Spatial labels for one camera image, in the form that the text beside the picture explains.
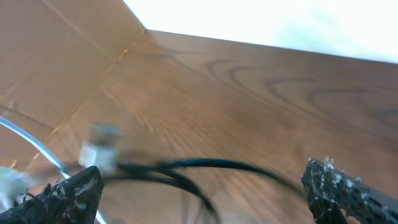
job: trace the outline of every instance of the wire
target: wire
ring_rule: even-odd
[[[159,162],[157,167],[159,169],[176,169],[183,167],[217,167],[227,169],[245,170],[262,174],[266,177],[272,178],[278,183],[287,187],[289,190],[295,192],[302,199],[307,199],[303,190],[292,184],[291,182],[279,177],[277,174],[247,162],[234,161],[229,159],[211,159],[211,158],[192,158],[192,159],[178,159],[170,162]]]
[[[146,176],[149,177],[149,172],[158,172],[160,174],[166,175],[168,177],[173,178],[173,180],[177,180],[179,186],[174,185],[174,187],[178,187],[180,189],[186,190],[193,195],[196,195],[201,199],[203,202],[205,208],[209,211],[209,213],[214,217],[215,223],[221,223],[220,217],[218,215],[218,212],[216,211],[215,207],[213,204],[210,202],[210,199],[202,193],[202,191],[199,189],[199,187],[188,177],[186,177],[183,174],[180,174],[178,172],[175,172],[174,170],[169,170],[169,169],[162,169],[159,167],[151,167],[151,166],[145,166],[145,165],[140,165],[140,164],[131,164],[131,163],[120,163],[119,168],[122,170],[127,171],[131,177],[134,176]]]
[[[203,197],[203,196],[199,195],[198,192],[193,191],[186,185],[184,185],[181,182],[179,182],[173,178],[170,178],[170,177],[157,177],[154,175],[135,175],[135,176],[117,175],[117,176],[108,177],[105,179],[107,185],[115,183],[115,180],[138,180],[138,181],[145,181],[145,182],[160,183],[160,184],[169,185],[169,186],[176,187],[178,189],[187,191],[193,195],[196,195],[199,198]],[[211,215],[215,216],[216,223],[221,223],[220,219],[218,218],[218,214],[216,212],[209,212],[209,213]]]
[[[23,130],[22,128],[18,127],[18,125],[14,124],[13,122],[9,121],[6,118],[0,116],[0,124],[5,126],[6,128],[14,131],[16,134],[24,138],[26,141],[31,143],[36,149],[39,150],[41,154],[43,154],[51,163],[58,167],[60,173],[64,176],[64,178],[68,179],[70,177],[70,173],[68,167],[60,160],[58,157],[52,153],[47,147],[44,146],[39,140],[29,134],[27,131]],[[106,224],[105,219],[103,218],[101,212],[98,210],[96,213],[97,221],[100,224]]]

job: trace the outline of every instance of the white connector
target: white connector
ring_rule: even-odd
[[[32,179],[8,167],[0,167],[0,213],[22,202],[23,195],[32,186]]]
[[[80,151],[79,164],[83,167],[96,166],[102,175],[116,172],[119,152],[114,147],[86,143]]]
[[[116,141],[120,135],[120,129],[114,126],[92,125],[90,140],[84,143],[80,151],[79,164],[83,167],[96,166],[102,175],[115,173],[119,159]]]

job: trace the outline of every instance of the black cable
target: black cable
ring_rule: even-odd
[[[151,167],[151,166],[145,166],[145,165],[140,165],[140,164],[131,164],[131,163],[120,163],[119,168],[125,171],[128,171],[128,173],[134,177],[137,177],[137,174],[144,176],[144,177],[150,177],[148,172],[158,172],[160,174],[166,175],[168,177],[173,178],[176,180],[180,186],[178,188],[181,188],[183,190],[186,190],[197,197],[199,197],[205,208],[209,211],[211,215],[214,216],[215,223],[221,223],[220,217],[218,215],[218,212],[216,211],[215,207],[212,205],[210,202],[210,199],[202,193],[202,191],[199,189],[199,187],[188,177],[185,175],[182,175],[178,172],[175,172],[173,170],[169,169],[162,169],[158,167]]]
[[[204,208],[208,211],[208,214],[214,217],[216,223],[221,223],[220,217],[216,211],[216,208],[211,203],[210,199],[203,194],[200,188],[195,184],[192,180],[190,180],[185,175],[182,175],[174,169],[177,168],[185,168],[185,167],[218,167],[218,168],[227,168],[227,169],[238,169],[238,170],[245,170],[249,172],[254,172],[257,174],[262,174],[266,177],[270,177],[276,180],[278,183],[282,184],[283,186],[287,187],[288,189],[292,190],[296,194],[300,195],[303,199],[306,199],[305,194],[302,190],[296,187],[294,184],[290,183],[289,181],[279,177],[277,174],[268,171],[262,167],[248,164],[241,161],[233,161],[227,159],[204,159],[204,158],[195,158],[195,159],[178,159],[174,161],[166,161],[166,162],[159,162],[154,166],[146,166],[140,164],[133,164],[133,163],[120,163],[118,165],[121,171],[124,171],[123,174],[114,175],[112,177],[104,178],[104,181],[108,184],[115,180],[138,180],[138,181],[147,181],[147,182],[157,182],[161,184],[170,185],[187,192],[190,192],[193,195],[196,195],[198,198],[201,199]],[[45,196],[51,195],[51,189],[46,189],[47,194]],[[36,198],[33,195],[29,195],[33,198],[33,200],[29,200],[30,203],[35,203],[37,209],[42,209],[43,205],[42,200],[48,199],[45,198]],[[53,208],[58,208],[59,210],[63,210],[60,206],[61,204],[54,205]],[[61,213],[58,213],[58,209],[55,209],[55,213],[51,214],[52,217],[47,217],[46,220],[55,220],[54,218],[59,218]],[[40,217],[45,215],[45,213],[40,212],[40,210],[36,210],[39,213]],[[13,214],[13,219],[16,218],[21,220],[20,217],[21,210],[16,211]]]
[[[177,159],[169,162],[159,162],[156,166],[158,169],[176,169],[183,167],[217,167],[226,169],[237,169],[254,172],[257,174],[262,174],[266,177],[276,180],[278,183],[287,187],[291,191],[295,192],[302,199],[306,200],[306,196],[303,190],[299,189],[297,186],[279,177],[277,174],[259,167],[254,164],[249,164],[241,161],[234,161],[229,159],[208,159],[208,158],[194,158],[194,159]]]

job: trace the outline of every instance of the floorboard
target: floorboard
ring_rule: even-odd
[[[53,150],[76,159],[90,123],[99,121],[124,130],[119,148],[128,161],[239,159],[300,185],[308,158],[328,156],[398,199],[397,70],[147,31],[60,128]],[[211,195],[225,223],[312,223],[305,204],[270,180],[232,170],[184,172]],[[193,223],[199,210],[178,190],[127,182],[106,188],[101,209],[111,223],[180,223],[182,212]]]

